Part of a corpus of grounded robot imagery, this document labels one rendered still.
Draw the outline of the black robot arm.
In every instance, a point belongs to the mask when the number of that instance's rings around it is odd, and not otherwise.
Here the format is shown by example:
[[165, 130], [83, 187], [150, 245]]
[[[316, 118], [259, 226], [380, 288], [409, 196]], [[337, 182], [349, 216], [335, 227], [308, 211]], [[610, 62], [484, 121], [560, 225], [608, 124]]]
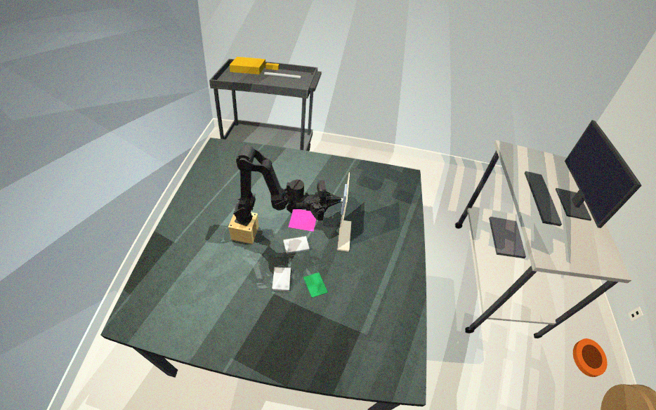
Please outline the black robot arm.
[[[261, 164], [253, 164], [254, 157]], [[236, 163], [238, 169], [240, 169], [241, 189], [241, 197], [237, 200], [233, 213], [236, 217], [236, 223], [248, 226], [253, 218], [251, 211], [254, 208], [256, 194], [251, 192], [251, 171], [258, 171], [263, 174], [263, 178], [270, 190], [271, 203], [274, 209], [280, 211], [287, 206], [287, 210], [290, 213], [294, 209], [304, 209], [303, 181], [296, 179], [290, 183], [287, 182], [286, 188], [282, 189], [275, 175], [271, 160], [262, 155], [257, 149], [248, 145], [241, 147], [236, 158]], [[319, 199], [310, 201], [308, 203], [310, 208], [307, 209], [307, 211], [311, 211], [316, 220], [324, 217], [324, 209], [319, 202]]]

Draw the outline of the pink square marking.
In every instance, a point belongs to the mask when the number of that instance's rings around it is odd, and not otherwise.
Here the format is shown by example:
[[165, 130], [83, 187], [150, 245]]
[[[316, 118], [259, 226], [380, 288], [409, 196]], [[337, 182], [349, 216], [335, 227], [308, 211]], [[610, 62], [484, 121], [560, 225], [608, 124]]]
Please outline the pink square marking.
[[289, 227], [313, 232], [315, 221], [316, 219], [311, 211], [294, 209], [289, 222]]

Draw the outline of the green flat rectangular pad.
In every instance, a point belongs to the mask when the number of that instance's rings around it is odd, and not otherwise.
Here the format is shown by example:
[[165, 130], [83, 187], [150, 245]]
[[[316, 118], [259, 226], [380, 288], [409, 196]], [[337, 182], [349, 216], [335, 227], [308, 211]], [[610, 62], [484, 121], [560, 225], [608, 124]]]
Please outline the green flat rectangular pad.
[[319, 273], [303, 277], [312, 297], [328, 293]]

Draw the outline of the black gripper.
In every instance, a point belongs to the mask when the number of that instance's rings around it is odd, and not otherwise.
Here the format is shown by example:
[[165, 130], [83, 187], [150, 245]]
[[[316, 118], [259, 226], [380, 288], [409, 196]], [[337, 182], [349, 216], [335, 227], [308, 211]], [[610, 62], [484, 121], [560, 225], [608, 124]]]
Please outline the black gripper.
[[304, 209], [309, 209], [310, 206], [308, 206], [308, 203], [310, 201], [319, 199], [320, 204], [322, 208], [324, 209], [324, 212], [330, 207], [333, 206], [337, 203], [340, 203], [341, 198], [337, 197], [336, 195], [333, 195], [326, 190], [325, 182], [324, 180], [319, 180], [317, 182], [317, 192], [315, 194], [308, 194], [306, 192], [306, 195], [303, 196], [304, 200]]

